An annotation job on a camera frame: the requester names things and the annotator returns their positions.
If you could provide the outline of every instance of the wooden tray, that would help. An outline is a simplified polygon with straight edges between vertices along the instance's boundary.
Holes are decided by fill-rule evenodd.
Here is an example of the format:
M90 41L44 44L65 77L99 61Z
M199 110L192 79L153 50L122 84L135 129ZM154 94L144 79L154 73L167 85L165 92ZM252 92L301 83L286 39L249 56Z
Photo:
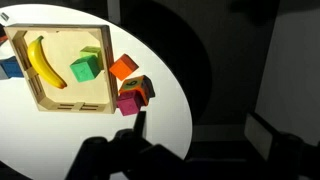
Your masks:
M118 88L108 71L114 62L108 26L15 24L5 31L40 111L114 113ZM30 64L27 46L40 35L49 64L68 85L64 89L49 85ZM69 66L86 46L101 48L104 69L94 80L79 83Z

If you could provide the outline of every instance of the table surface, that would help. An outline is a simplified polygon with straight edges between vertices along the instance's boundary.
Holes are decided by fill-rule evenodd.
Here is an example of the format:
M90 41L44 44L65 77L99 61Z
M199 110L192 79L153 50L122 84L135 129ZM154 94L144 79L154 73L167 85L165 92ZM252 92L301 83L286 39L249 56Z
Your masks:
M5 22L32 24L109 25L114 59L128 54L139 65L130 77L147 75L156 97L147 111L146 139L162 144L184 158L192 136L192 119L186 96L170 69L147 46L118 26L77 10L40 4L0 9ZM92 136L108 140L132 128L136 115L39 112L23 78L0 81L0 161L32 179L64 179L82 144Z

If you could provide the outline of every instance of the green block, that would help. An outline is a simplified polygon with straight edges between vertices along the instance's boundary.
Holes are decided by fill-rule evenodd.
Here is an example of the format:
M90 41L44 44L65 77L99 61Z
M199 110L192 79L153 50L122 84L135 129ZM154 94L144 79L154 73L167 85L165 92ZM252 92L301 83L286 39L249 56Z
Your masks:
M99 68L101 70L104 69L103 63L102 63L101 48L94 47L94 46L86 46L80 51L80 57L91 56L91 55L95 55L98 58Z
M70 68L78 82L93 80L100 72L97 64L97 57L94 55L85 56L70 65Z

